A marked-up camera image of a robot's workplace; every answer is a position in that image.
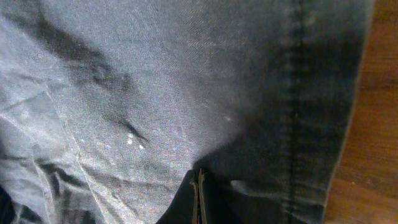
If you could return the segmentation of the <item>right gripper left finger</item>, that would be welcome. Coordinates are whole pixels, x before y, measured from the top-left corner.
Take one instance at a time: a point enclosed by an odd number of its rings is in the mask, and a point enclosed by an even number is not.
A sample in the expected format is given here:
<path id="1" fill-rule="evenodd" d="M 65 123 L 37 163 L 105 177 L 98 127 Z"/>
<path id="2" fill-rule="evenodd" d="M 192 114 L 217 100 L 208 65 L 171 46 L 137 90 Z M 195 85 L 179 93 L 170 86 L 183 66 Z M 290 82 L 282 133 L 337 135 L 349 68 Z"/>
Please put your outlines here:
<path id="1" fill-rule="evenodd" d="M 157 224 L 197 224 L 198 183 L 194 170 L 189 170 L 166 212 Z"/>

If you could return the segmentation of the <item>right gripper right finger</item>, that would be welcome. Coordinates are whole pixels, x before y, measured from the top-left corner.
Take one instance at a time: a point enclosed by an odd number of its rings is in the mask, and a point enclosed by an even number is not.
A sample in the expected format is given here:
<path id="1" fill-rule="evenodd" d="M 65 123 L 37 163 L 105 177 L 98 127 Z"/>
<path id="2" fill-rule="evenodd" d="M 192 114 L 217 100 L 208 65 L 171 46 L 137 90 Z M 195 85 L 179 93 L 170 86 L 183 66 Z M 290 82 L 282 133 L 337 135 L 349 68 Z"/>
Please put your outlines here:
<path id="1" fill-rule="evenodd" d="M 201 224 L 242 224 L 223 199 L 213 174 L 201 169 L 198 188 Z"/>

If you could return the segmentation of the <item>navy blue shorts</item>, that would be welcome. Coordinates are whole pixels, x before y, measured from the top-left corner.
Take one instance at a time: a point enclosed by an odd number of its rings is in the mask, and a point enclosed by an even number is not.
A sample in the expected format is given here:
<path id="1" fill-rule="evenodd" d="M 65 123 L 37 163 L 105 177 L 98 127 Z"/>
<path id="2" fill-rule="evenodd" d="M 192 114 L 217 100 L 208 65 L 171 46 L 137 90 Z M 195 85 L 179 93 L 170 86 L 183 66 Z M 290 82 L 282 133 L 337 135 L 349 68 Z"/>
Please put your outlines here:
<path id="1" fill-rule="evenodd" d="M 1 222 L 157 223 L 189 170 L 242 223 L 322 223 L 374 10 L 1 2 Z"/>

